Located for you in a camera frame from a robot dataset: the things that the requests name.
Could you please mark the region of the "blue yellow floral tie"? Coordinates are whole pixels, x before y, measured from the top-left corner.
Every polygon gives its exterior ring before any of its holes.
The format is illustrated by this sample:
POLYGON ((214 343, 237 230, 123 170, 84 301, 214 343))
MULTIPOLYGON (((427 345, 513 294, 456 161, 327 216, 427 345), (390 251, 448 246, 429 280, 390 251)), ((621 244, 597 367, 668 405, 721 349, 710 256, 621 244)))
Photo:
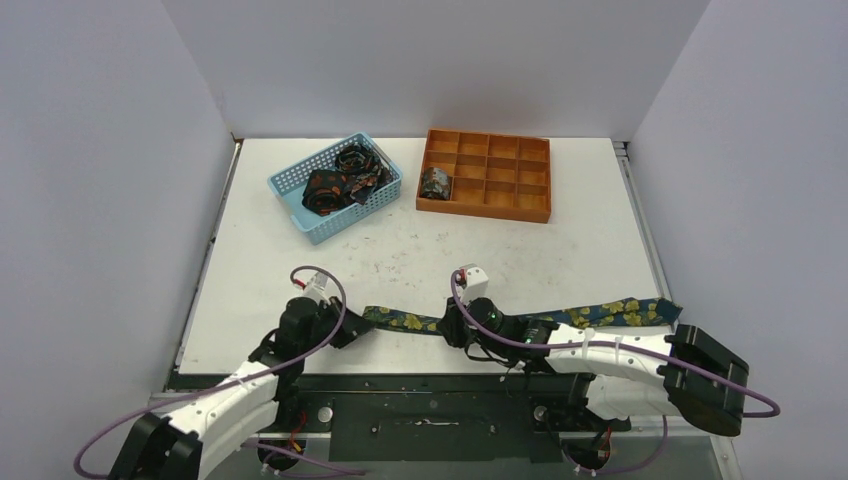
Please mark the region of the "blue yellow floral tie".
MULTIPOLYGON (((522 320, 544 320, 577 328, 650 327, 673 325, 683 307, 667 298, 628 297, 609 303, 518 314, 522 320)), ((362 317, 376 328, 394 332, 439 335, 440 317, 426 316, 383 306, 366 306, 362 317)))

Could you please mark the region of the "orange wooden compartment tray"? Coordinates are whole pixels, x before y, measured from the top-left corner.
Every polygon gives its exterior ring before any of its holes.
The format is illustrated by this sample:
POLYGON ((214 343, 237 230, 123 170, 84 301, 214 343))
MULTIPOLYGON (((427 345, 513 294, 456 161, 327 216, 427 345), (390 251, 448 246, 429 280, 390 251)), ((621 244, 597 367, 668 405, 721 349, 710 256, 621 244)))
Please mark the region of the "orange wooden compartment tray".
POLYGON ((548 139, 432 128, 415 204, 419 211, 545 224, 552 211, 551 180, 548 139), (427 167, 452 177, 450 200, 419 197, 427 167))

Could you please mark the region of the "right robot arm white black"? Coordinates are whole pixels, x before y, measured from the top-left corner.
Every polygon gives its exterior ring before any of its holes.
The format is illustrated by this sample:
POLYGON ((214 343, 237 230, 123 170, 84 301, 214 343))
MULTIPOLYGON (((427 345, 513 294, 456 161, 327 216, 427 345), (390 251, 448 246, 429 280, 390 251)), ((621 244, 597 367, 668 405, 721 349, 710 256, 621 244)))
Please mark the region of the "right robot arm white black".
POLYGON ((455 348, 477 345, 487 360, 529 373, 579 374, 588 384, 565 402, 568 421, 588 429, 601 419, 679 416, 736 437, 744 418, 749 366, 704 330, 678 322, 664 298, 508 315, 492 300, 453 299, 435 330, 455 348))

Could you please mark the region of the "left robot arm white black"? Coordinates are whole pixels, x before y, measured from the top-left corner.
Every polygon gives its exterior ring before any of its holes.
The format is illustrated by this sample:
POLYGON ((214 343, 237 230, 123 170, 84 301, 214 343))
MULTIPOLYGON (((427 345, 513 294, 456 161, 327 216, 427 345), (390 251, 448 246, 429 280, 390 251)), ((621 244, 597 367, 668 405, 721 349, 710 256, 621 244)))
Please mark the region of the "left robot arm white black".
POLYGON ((297 297, 237 370, 218 385, 183 398, 162 416, 135 421, 108 474, 111 479, 204 479, 256 432, 297 420, 296 381, 308 352, 343 348, 372 330, 340 299, 297 297))

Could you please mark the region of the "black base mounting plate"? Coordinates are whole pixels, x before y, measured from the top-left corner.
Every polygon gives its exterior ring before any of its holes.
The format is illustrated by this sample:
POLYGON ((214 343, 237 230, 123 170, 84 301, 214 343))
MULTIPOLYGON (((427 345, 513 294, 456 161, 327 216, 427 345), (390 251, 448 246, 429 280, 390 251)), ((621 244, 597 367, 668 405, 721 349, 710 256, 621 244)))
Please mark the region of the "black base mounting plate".
POLYGON ((558 439, 587 446, 631 420, 588 409, 587 374, 305 374, 262 439, 290 432, 329 443, 334 462, 490 461, 556 463, 558 439))

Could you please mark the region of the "black orange patterned tie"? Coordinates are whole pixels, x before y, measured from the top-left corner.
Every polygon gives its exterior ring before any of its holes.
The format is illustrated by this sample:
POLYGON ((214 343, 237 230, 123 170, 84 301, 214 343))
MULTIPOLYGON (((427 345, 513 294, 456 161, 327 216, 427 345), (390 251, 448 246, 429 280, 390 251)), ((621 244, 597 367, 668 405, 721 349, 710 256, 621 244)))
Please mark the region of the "black orange patterned tie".
POLYGON ((354 178, 348 174, 328 169, 316 169, 307 180, 301 204, 319 216, 328 216, 351 206, 354 178))

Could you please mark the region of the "rolled dark patterned tie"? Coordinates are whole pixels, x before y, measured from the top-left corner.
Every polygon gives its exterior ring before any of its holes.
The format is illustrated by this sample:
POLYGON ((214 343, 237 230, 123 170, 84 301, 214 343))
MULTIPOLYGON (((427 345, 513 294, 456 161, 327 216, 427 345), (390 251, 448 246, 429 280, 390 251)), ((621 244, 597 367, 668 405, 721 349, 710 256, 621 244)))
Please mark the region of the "rolled dark patterned tie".
POLYGON ((419 197, 429 200, 451 199, 452 177, 438 167, 427 167, 421 174, 419 197))

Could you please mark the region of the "blue plastic basket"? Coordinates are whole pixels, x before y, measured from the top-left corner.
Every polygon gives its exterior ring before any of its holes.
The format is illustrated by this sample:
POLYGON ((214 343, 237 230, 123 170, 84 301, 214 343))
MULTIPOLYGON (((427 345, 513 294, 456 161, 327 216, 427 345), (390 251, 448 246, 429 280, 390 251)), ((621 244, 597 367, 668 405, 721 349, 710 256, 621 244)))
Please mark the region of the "blue plastic basket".
POLYGON ((402 172, 358 132, 271 175, 268 186, 309 242, 318 245, 396 200, 402 172))

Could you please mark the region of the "dark patterned tie in basket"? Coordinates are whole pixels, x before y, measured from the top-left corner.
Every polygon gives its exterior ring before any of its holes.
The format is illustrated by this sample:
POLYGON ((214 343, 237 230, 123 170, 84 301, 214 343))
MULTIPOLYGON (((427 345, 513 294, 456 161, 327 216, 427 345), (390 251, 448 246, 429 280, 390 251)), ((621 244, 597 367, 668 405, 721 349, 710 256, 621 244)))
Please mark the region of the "dark patterned tie in basket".
POLYGON ((335 168, 346 178, 346 191, 355 203, 368 199, 392 180, 391 172, 380 155, 363 144, 351 144, 336 156, 335 168))

